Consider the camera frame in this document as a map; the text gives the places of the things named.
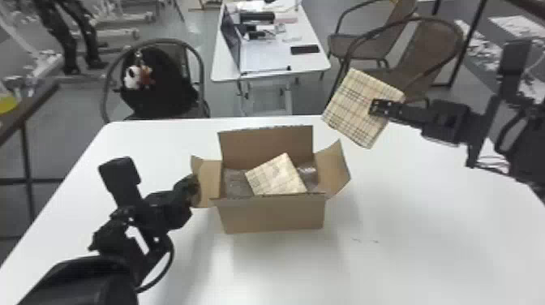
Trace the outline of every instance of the laptop screen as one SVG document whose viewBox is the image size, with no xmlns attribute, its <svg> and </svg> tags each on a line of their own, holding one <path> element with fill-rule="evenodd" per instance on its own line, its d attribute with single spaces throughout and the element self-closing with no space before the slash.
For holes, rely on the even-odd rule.
<svg viewBox="0 0 545 305">
<path fill-rule="evenodd" d="M 227 44 L 231 55 L 233 55 L 234 62 L 237 64 L 237 67 L 240 70 L 240 48 L 242 42 L 227 7 L 224 7 L 223 10 L 220 29 L 221 34 L 225 39 L 225 43 Z"/>
</svg>

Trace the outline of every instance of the person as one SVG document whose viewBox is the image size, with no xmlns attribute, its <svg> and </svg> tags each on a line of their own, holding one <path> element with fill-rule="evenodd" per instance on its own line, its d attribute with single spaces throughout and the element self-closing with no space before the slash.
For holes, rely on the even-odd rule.
<svg viewBox="0 0 545 305">
<path fill-rule="evenodd" d="M 64 52 L 64 67 L 62 71 L 66 75 L 78 75 L 81 70 L 76 62 L 77 42 L 71 35 L 70 29 L 61 17 L 55 4 L 59 5 L 74 21 L 85 40 L 87 47 L 87 62 L 89 70 L 100 70 L 108 66 L 98 54 L 97 31 L 89 23 L 92 14 L 84 7 L 80 0 L 32 0 L 40 16 L 41 23 L 48 32 L 61 44 Z"/>
</svg>

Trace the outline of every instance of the backpack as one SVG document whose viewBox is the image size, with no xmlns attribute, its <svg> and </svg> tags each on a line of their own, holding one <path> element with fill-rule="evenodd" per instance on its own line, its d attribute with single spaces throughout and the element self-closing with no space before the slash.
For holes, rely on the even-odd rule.
<svg viewBox="0 0 545 305">
<path fill-rule="evenodd" d="M 143 71 L 149 71 L 148 68 L 151 73 L 144 74 Z M 183 77 L 178 64 L 165 51 L 155 47 L 140 49 L 125 57 L 121 84 L 121 98 L 138 118 L 168 118 L 185 114 L 196 105 L 199 97 L 189 79 Z"/>
</svg>

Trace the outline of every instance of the black backpack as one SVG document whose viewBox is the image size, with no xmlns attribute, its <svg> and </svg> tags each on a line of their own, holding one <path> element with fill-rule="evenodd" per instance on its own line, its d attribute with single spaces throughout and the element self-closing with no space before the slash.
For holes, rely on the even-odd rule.
<svg viewBox="0 0 545 305">
<path fill-rule="evenodd" d="M 138 65 L 135 52 L 128 54 L 121 70 L 120 95 L 134 110 L 138 118 L 169 118 L 185 114 L 196 105 L 199 97 L 190 81 L 183 77 L 178 64 L 163 50 L 147 47 L 141 49 L 141 58 L 145 66 L 152 68 L 153 84 L 129 89 L 124 78 L 127 68 Z"/>
</svg>

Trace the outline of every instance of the folded cloth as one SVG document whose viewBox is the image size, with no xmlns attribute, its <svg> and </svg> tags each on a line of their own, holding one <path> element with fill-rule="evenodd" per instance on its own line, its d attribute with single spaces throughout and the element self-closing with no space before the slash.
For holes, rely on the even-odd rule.
<svg viewBox="0 0 545 305">
<path fill-rule="evenodd" d="M 371 148 L 388 123 L 368 114 L 374 99 L 405 101 L 402 91 L 351 68 L 337 89 L 322 120 L 357 145 Z"/>
<path fill-rule="evenodd" d="M 246 172 L 255 195 L 305 193 L 307 188 L 287 153 Z"/>
</svg>

